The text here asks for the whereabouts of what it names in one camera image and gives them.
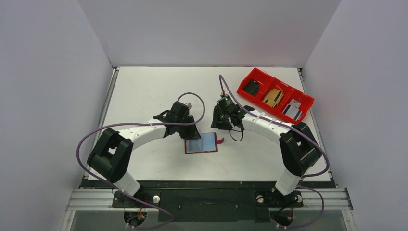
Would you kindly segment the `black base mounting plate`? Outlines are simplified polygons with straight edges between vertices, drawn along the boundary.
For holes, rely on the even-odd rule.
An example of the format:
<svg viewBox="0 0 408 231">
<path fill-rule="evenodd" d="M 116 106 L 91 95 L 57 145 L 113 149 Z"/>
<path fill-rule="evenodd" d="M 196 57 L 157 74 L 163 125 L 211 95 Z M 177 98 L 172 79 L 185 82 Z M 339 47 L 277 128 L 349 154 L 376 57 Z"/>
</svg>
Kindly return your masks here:
<svg viewBox="0 0 408 231">
<path fill-rule="evenodd" d="M 111 189 L 113 206 L 136 208 L 124 211 L 132 225 L 158 213 L 159 222 L 266 222 L 271 218 L 292 219 L 293 210 L 304 206 L 301 189 L 322 195 L 317 189 L 333 189 L 332 182 L 305 182 L 288 196 L 274 189 L 272 181 L 152 181 L 143 180 L 134 198 L 95 180 L 84 180 L 80 189 Z"/>
</svg>

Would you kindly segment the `gold cards in bin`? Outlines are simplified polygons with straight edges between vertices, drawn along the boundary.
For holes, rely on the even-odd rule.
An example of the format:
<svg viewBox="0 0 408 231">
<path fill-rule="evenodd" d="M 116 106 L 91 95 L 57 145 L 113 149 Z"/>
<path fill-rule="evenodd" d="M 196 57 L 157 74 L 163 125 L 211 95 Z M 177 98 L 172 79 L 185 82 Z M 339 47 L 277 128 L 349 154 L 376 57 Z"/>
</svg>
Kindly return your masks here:
<svg viewBox="0 0 408 231">
<path fill-rule="evenodd" d="M 263 102 L 270 107 L 276 107 L 279 102 L 281 101 L 284 93 L 279 89 L 272 89 L 269 93 L 264 97 Z"/>
</svg>

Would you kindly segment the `black cards in bin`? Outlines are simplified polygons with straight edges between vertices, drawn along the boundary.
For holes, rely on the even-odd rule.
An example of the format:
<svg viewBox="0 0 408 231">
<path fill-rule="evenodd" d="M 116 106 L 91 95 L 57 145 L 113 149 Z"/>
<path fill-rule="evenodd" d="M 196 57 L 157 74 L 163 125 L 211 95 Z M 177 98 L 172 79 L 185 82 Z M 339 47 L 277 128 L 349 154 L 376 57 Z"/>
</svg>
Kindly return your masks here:
<svg viewBox="0 0 408 231">
<path fill-rule="evenodd" d="M 259 92 L 259 82 L 251 79 L 243 88 L 243 91 L 247 94 L 255 97 Z"/>
</svg>

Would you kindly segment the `aluminium front rail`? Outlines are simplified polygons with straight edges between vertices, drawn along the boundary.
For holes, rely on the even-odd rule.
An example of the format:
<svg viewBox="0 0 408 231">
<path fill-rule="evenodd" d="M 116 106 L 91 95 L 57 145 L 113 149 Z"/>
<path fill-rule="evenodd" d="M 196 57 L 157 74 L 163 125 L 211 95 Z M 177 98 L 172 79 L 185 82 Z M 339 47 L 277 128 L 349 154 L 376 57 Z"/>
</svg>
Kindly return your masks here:
<svg viewBox="0 0 408 231">
<path fill-rule="evenodd" d="M 301 189 L 304 206 L 301 210 L 320 210 L 321 202 L 325 210 L 353 210 L 346 188 L 317 189 L 316 192 Z M 113 206 L 115 190 L 111 189 L 74 189 L 68 202 L 66 211 L 137 211 L 136 208 L 119 208 Z"/>
</svg>

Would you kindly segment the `silver cards in bin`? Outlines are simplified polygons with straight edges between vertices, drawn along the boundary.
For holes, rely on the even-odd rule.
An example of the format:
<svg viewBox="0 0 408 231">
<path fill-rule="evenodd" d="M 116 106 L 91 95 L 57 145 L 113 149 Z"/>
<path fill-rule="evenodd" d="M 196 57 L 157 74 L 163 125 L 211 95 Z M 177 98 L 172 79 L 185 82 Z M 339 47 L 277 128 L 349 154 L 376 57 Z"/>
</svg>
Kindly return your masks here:
<svg viewBox="0 0 408 231">
<path fill-rule="evenodd" d="M 288 116 L 290 119 L 297 121 L 303 113 L 300 106 L 301 102 L 291 99 L 291 101 L 285 106 L 282 113 Z"/>
</svg>

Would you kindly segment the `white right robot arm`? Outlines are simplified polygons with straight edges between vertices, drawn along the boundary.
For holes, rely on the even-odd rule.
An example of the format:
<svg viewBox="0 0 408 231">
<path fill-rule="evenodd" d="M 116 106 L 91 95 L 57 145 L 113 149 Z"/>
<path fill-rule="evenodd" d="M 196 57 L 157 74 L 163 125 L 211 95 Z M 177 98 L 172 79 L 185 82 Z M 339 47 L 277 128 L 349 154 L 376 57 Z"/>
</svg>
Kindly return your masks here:
<svg viewBox="0 0 408 231">
<path fill-rule="evenodd" d="M 229 95 L 217 101 L 211 127 L 228 131 L 238 127 L 241 132 L 252 131 L 279 144 L 284 170 L 274 188 L 283 196 L 291 194 L 322 157 L 307 124 L 284 123 L 248 105 L 240 107 Z"/>
</svg>

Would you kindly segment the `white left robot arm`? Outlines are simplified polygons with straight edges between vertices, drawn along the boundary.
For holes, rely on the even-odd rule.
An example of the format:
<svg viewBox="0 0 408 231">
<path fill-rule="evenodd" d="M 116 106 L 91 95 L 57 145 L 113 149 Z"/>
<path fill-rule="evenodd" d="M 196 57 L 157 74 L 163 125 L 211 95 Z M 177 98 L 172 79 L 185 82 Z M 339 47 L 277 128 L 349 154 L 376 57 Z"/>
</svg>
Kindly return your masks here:
<svg viewBox="0 0 408 231">
<path fill-rule="evenodd" d="M 186 104 L 174 102 L 171 109 L 155 115 L 146 126 L 116 131 L 105 129 L 91 151 L 87 164 L 119 190 L 134 196 L 141 185 L 128 172 L 132 152 L 151 141 L 175 133 L 184 140 L 201 138 Z"/>
</svg>

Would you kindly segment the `red three-compartment bin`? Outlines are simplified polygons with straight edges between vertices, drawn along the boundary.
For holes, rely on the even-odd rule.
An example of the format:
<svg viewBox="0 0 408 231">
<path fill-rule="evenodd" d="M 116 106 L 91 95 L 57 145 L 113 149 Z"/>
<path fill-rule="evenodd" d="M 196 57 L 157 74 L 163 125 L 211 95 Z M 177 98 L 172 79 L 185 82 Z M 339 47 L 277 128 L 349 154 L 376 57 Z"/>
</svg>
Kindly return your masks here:
<svg viewBox="0 0 408 231">
<path fill-rule="evenodd" d="M 237 94 L 281 121 L 292 124 L 305 118 L 315 100 L 258 68 L 245 77 Z"/>
</svg>

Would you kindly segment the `red leather card holder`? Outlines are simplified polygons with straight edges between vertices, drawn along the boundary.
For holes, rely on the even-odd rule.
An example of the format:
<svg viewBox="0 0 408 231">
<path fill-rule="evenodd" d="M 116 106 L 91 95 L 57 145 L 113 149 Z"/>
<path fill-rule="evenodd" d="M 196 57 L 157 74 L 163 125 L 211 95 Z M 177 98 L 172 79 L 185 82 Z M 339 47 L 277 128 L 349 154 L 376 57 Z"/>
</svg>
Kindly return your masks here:
<svg viewBox="0 0 408 231">
<path fill-rule="evenodd" d="M 218 138 L 215 132 L 202 133 L 200 139 L 185 140 L 185 153 L 214 153 L 218 151 L 218 146 L 223 142 L 224 138 Z"/>
</svg>

